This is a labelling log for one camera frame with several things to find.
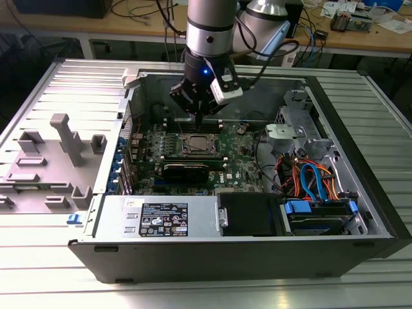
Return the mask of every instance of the power supply label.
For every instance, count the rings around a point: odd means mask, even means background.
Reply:
[[[142,237],[187,236],[187,203],[144,203],[140,216]]]

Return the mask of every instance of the cables on desk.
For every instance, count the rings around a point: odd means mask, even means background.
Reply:
[[[111,11],[113,14],[115,14],[116,16],[126,17],[126,18],[130,18],[130,19],[133,19],[133,18],[135,18],[135,17],[145,17],[145,16],[149,16],[149,15],[152,15],[152,14],[157,13],[157,12],[160,11],[160,10],[155,10],[155,11],[152,11],[152,12],[149,12],[149,13],[144,13],[144,14],[139,14],[139,15],[136,15],[136,14],[134,13],[135,10],[138,10],[138,9],[140,9],[140,8],[149,8],[150,6],[153,6],[153,5],[155,4],[155,3],[153,3],[152,5],[136,6],[136,7],[132,8],[132,9],[130,9],[130,11],[128,12],[129,15],[123,15],[123,14],[117,13],[117,12],[115,11],[115,7],[118,6],[120,3],[123,3],[123,2],[125,2],[125,1],[126,1],[126,0],[120,0],[120,1],[116,2],[114,5],[111,6],[110,11]]]
[[[157,7],[158,7],[158,9],[159,9],[162,17],[163,17],[163,20],[167,23],[167,25],[169,26],[169,28],[170,28],[175,34],[177,34],[177,35],[179,35],[179,36],[186,36],[186,31],[177,30],[177,29],[171,24],[170,20],[167,19],[166,15],[165,15],[165,12],[164,12],[164,9],[163,9],[162,6],[160,5],[160,0],[155,0],[155,1],[156,1],[156,5],[157,5]]]
[[[312,32],[312,34],[313,34],[313,40],[312,40],[313,46],[315,46],[315,44],[316,44],[316,36],[315,36],[315,33],[316,33],[316,31],[317,31],[316,25],[310,20],[309,13],[308,13],[308,11],[307,11],[305,8],[303,8],[303,12],[306,14],[307,18],[300,17],[300,19],[302,19],[302,20],[304,20],[304,21],[307,21],[307,22],[309,23],[310,30],[311,30],[311,32]],[[323,47],[324,47],[324,45],[326,44],[326,42],[323,42],[323,41],[320,40],[320,39],[319,39],[319,41],[321,42],[321,47],[320,47],[317,51],[315,51],[312,55],[309,55],[309,56],[305,57],[304,55],[305,55],[305,53],[307,52],[307,50],[308,50],[308,48],[309,48],[309,45],[306,46],[306,48],[304,49],[303,53],[297,58],[297,61],[295,62],[295,64],[293,65],[293,67],[296,67],[296,66],[299,64],[299,62],[301,63],[301,66],[303,66],[303,63],[306,62],[311,56],[313,57],[314,55],[320,53],[320,55],[319,55],[316,59],[312,58],[312,60],[311,60],[311,62],[312,62],[312,61],[315,61],[315,60],[318,60],[318,62],[317,62],[317,65],[318,65],[318,64],[319,64],[319,61],[321,60],[321,57],[322,57],[322,55],[323,55]]]
[[[312,44],[312,48],[310,50],[310,54],[309,54],[309,63],[311,63],[314,60],[314,50],[315,50],[315,38],[314,38],[314,34],[312,33],[311,29],[309,29],[309,27],[303,25],[303,24],[297,24],[298,26],[304,28],[305,30],[308,31],[309,35],[310,35],[310,42]]]
[[[17,23],[21,26],[21,28],[23,28],[31,37],[33,37],[33,39],[36,41],[36,43],[41,47],[42,51],[48,53],[49,56],[53,57],[53,55],[51,53],[49,53],[48,50],[46,50],[44,48],[44,46],[40,43],[40,41],[36,38],[36,36],[29,29],[27,29],[27,27],[25,27],[25,25],[22,22],[20,22],[20,20],[17,18],[17,16],[14,14],[12,8],[10,7],[10,4],[8,3],[8,0],[6,0],[6,6],[7,6],[8,11],[10,12],[10,14],[15,19],[15,21],[17,21]]]
[[[287,51],[287,52],[285,52],[285,53],[282,53],[281,55],[275,55],[275,53],[277,53],[282,47],[284,47],[285,45],[289,45],[289,44],[294,44],[295,46],[294,46],[291,50],[289,50],[289,51]],[[298,42],[298,41],[296,41],[296,40],[289,40],[289,41],[284,41],[284,42],[282,42],[282,43],[279,44],[276,48],[274,48],[273,51],[272,51],[272,53],[270,53],[268,59],[266,60],[265,64],[262,66],[260,72],[257,74],[257,76],[255,77],[255,79],[252,81],[251,86],[253,86],[254,84],[256,84],[256,83],[259,81],[259,79],[263,76],[263,74],[264,74],[266,68],[268,67],[270,61],[272,60],[272,58],[274,58],[274,57],[283,57],[283,56],[285,56],[285,55],[288,55],[289,53],[293,53],[294,51],[296,51],[296,50],[298,49],[298,47],[299,47],[299,42]]]

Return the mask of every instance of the slotted metal surface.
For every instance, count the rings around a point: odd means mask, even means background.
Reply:
[[[23,128],[58,138],[49,128],[54,112],[67,112],[83,138],[110,130],[124,96],[124,68],[137,62],[66,61],[39,84],[26,111],[0,148],[6,172]],[[352,71],[268,69],[313,75],[329,96],[354,141],[412,232],[412,139],[397,110],[367,77]],[[374,259],[341,278],[105,285],[67,248],[81,229],[61,214],[0,216],[0,296],[3,307],[73,308],[398,308],[412,305],[412,246]],[[184,271],[184,265],[177,265]]]

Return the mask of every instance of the black cable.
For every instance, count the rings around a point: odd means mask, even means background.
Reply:
[[[111,6],[110,11],[111,11],[113,14],[115,14],[116,16],[126,17],[126,18],[131,18],[131,19],[134,18],[134,17],[143,17],[143,16],[148,16],[148,15],[151,15],[151,14],[154,14],[154,13],[159,12],[159,10],[155,10],[155,11],[152,11],[152,12],[149,12],[149,13],[145,13],[145,14],[140,14],[140,15],[136,15],[136,14],[133,13],[135,10],[138,10],[139,8],[142,8],[142,6],[136,6],[136,7],[132,8],[132,9],[130,10],[130,12],[129,12],[129,15],[123,15],[123,14],[120,14],[120,13],[115,12],[115,7],[118,6],[120,3],[123,3],[124,1],[126,1],[126,0],[120,0],[120,1],[116,2],[114,5]]]
[[[316,25],[310,20],[309,13],[308,13],[308,11],[307,11],[305,8],[303,8],[303,12],[306,14],[307,18],[300,17],[300,19],[302,19],[302,20],[304,20],[304,21],[307,21],[307,22],[309,23],[309,25],[310,25],[310,31],[312,31],[312,34],[313,34],[314,40],[315,40],[314,43],[315,43],[315,45],[316,45],[316,36],[315,36],[315,33],[316,33],[316,31],[317,31]],[[319,41],[321,42],[321,48],[319,48],[317,51],[315,51],[312,56],[316,55],[316,54],[319,53],[319,52],[320,52],[321,54],[320,54],[320,56],[318,56],[318,58],[312,59],[312,62],[313,62],[313,61],[316,61],[316,60],[319,60],[319,59],[322,57],[323,47],[324,47],[324,45],[326,44],[326,41],[325,41],[325,43],[323,43],[323,41],[320,40],[320,39],[319,39]],[[296,63],[293,65],[293,67],[296,67],[296,66],[299,64],[299,62],[301,62],[301,65],[303,66],[303,63],[306,62],[306,61],[310,58],[310,55],[308,55],[306,58],[304,58],[304,55],[305,55],[305,53],[307,52],[308,47],[309,47],[309,45],[306,46],[306,48],[304,49],[304,52],[302,53],[301,56],[298,57]]]
[[[243,43],[245,44],[245,46],[246,46],[251,52],[256,53],[257,55],[259,55],[259,52],[255,50],[255,49],[257,48],[257,46],[258,46],[258,40],[256,39],[256,36],[253,34],[252,30],[250,30],[249,27],[248,27],[238,16],[236,16],[235,19],[236,19],[236,22],[237,22],[237,24],[238,24],[239,33],[240,33],[240,36],[241,36],[241,38],[242,38]],[[243,34],[242,27],[244,27],[244,29],[247,31],[247,33],[249,33],[249,35],[252,37],[253,47],[251,47],[251,46],[249,45],[249,43],[246,41],[246,38],[245,38],[245,36],[244,36],[244,34]]]
[[[45,51],[46,53],[48,53],[50,57],[53,57],[53,55],[52,55],[51,53],[49,53],[48,50],[46,50],[46,49],[44,48],[44,46],[43,46],[43,45],[40,43],[40,41],[34,36],[34,34],[33,34],[29,29],[27,29],[27,27],[25,27],[25,25],[24,25],[22,22],[20,22],[20,20],[17,18],[17,16],[14,14],[12,8],[10,7],[10,4],[8,3],[8,0],[6,0],[6,6],[7,6],[8,11],[10,12],[10,14],[13,16],[13,18],[15,19],[15,21],[17,21],[17,23],[21,26],[21,28],[23,28],[31,37],[33,37],[33,39],[36,41],[36,43],[41,47],[41,49],[42,49],[43,51]]]
[[[4,43],[8,45],[9,48],[12,48],[12,45],[6,40],[6,38],[1,33],[0,33],[0,38],[3,40]]]
[[[165,15],[165,12],[163,11],[162,6],[160,5],[160,1],[159,1],[159,0],[155,0],[155,1],[156,1],[156,5],[157,5],[157,7],[158,7],[158,9],[159,9],[159,11],[160,11],[160,13],[161,13],[164,21],[167,23],[167,25],[169,26],[169,28],[170,28],[175,34],[177,34],[177,35],[183,35],[183,36],[186,35],[186,31],[177,30],[177,29],[170,23],[170,21],[167,20],[167,17],[166,17],[166,15]]]
[[[170,11],[169,11],[169,0],[166,0],[166,13],[167,13],[167,24],[170,24]],[[167,57],[167,62],[170,62],[170,55],[169,55],[169,49],[167,48],[167,25],[165,24],[165,50],[166,50],[166,57]]]
[[[259,72],[259,74],[258,74],[257,77],[255,78],[255,81],[252,82],[252,85],[254,85],[254,84],[261,78],[261,76],[263,75],[263,72],[266,70],[266,67],[269,65],[269,62],[272,60],[272,58],[274,58],[274,57],[284,57],[284,56],[288,55],[289,53],[292,53],[292,52],[296,51],[296,49],[298,49],[298,47],[299,47],[299,42],[297,42],[296,40],[290,40],[290,41],[282,42],[279,46],[277,46],[276,48],[274,48],[274,50],[273,50],[272,53],[270,53],[270,54],[261,53],[261,52],[255,50],[256,47],[258,46],[258,40],[256,39],[256,36],[253,34],[252,30],[250,30],[249,27],[248,27],[239,17],[236,17],[236,22],[238,23],[239,33],[240,33],[240,36],[241,36],[241,38],[242,38],[242,41],[243,41],[243,43],[245,43],[246,47],[247,47],[252,53],[255,53],[256,55],[259,55],[259,56],[262,56],[262,57],[267,57],[267,60],[266,60],[265,65],[262,67],[262,70]],[[246,38],[245,38],[245,36],[244,36],[244,34],[243,34],[242,27],[243,27],[244,29],[246,29],[246,31],[247,31],[247,32],[249,33],[249,35],[252,37],[253,46],[250,46],[249,43],[246,41]],[[285,53],[282,53],[281,55],[275,55],[275,53],[276,53],[278,50],[280,50],[281,47],[283,47],[283,46],[285,46],[285,45],[287,45],[287,44],[290,44],[290,43],[295,44],[295,45],[296,45],[295,48],[292,48],[291,50],[289,50],[289,51],[287,51],[287,52],[285,52]]]
[[[247,114],[250,113],[256,113],[258,114],[260,117],[262,117],[264,120],[266,120],[267,122],[269,122],[269,119],[260,111],[247,111],[246,113],[243,114],[242,117],[240,117],[240,123],[243,124],[243,119],[246,117]]]
[[[10,61],[8,60],[8,55],[7,55],[6,52],[3,50],[3,48],[1,47],[1,45],[0,45],[0,53],[1,53],[1,58],[0,58],[0,60],[3,60],[3,61],[7,64],[7,66],[9,67],[9,69],[6,70],[6,71],[8,71],[9,74],[12,76],[12,78],[14,79],[14,82],[21,87],[21,84],[20,84],[20,82],[19,82],[19,78],[17,78],[16,74],[14,73],[13,66],[12,66],[12,64],[10,63]]]
[[[271,177],[269,177],[269,176],[263,171],[263,169],[264,169],[265,167],[271,166],[271,164],[264,165],[263,167],[261,167],[260,164],[259,164],[259,160],[258,160],[258,147],[259,147],[260,140],[262,139],[262,136],[263,136],[264,133],[265,133],[265,129],[263,129],[262,132],[260,133],[259,138],[257,139],[257,143],[256,143],[256,146],[255,146],[255,149],[254,149],[254,158],[255,158],[255,161],[256,161],[256,166],[257,166],[257,169],[258,169],[258,170],[260,171],[260,173],[262,174],[262,176],[264,176],[267,180],[269,180],[269,181],[274,185],[274,187],[275,187],[282,195],[284,195],[284,193],[282,192],[280,186],[279,186],[273,179],[271,179]]]
[[[174,23],[174,8],[173,8],[173,0],[170,0],[171,2],[171,11],[172,11],[172,21]],[[173,44],[174,44],[174,59],[176,62],[178,62],[178,48],[176,45],[176,32],[173,32]]]
[[[275,55],[275,53],[280,50],[282,47],[284,47],[285,45],[288,44],[295,44],[295,47],[292,48],[291,50],[282,53],[281,55]],[[283,41],[281,44],[279,44],[275,49],[273,49],[272,53],[270,53],[268,59],[266,60],[266,63],[262,66],[260,72],[257,74],[257,76],[255,77],[255,79],[252,81],[252,86],[254,84],[256,84],[258,82],[258,80],[263,76],[263,73],[265,72],[267,66],[269,65],[270,61],[272,60],[272,58],[274,57],[284,57],[285,55],[288,55],[289,53],[292,53],[294,51],[296,51],[296,49],[298,49],[299,47],[299,42],[296,40],[289,40],[289,41]]]

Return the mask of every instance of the red wire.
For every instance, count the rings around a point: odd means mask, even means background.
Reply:
[[[332,195],[332,192],[331,192],[331,190],[330,190],[329,185],[326,183],[326,181],[325,181],[324,179],[322,180],[322,182],[324,183],[324,185],[326,186],[326,188],[328,188],[329,198],[330,198],[331,200],[333,200],[333,195]]]
[[[309,159],[300,159],[300,160],[305,161],[305,162],[309,162],[309,163],[312,163],[312,164],[315,164],[315,165],[319,165],[319,163],[317,163],[315,161],[312,161],[312,160],[309,160]]]
[[[279,160],[277,161],[276,165],[275,165],[275,170],[277,170],[277,168],[279,167],[279,164],[282,162],[282,158],[279,158]]]
[[[295,173],[296,173],[296,185],[297,185],[297,194],[296,196],[299,196],[299,194],[301,193],[301,184],[299,182],[299,175],[295,169]]]
[[[285,185],[287,185],[290,180],[292,180],[292,177],[289,177],[289,179],[287,181],[285,181],[285,183],[282,185],[281,188],[283,188]]]
[[[295,184],[295,196],[297,196],[297,184],[296,184],[296,174],[295,174],[295,166],[293,165],[292,166],[292,177],[293,177],[293,179],[294,179],[294,184]]]
[[[137,137],[137,134],[139,134],[139,132],[140,132],[140,126],[141,125],[142,125],[142,121],[139,118],[139,126],[137,127],[137,132],[136,132],[135,138]]]

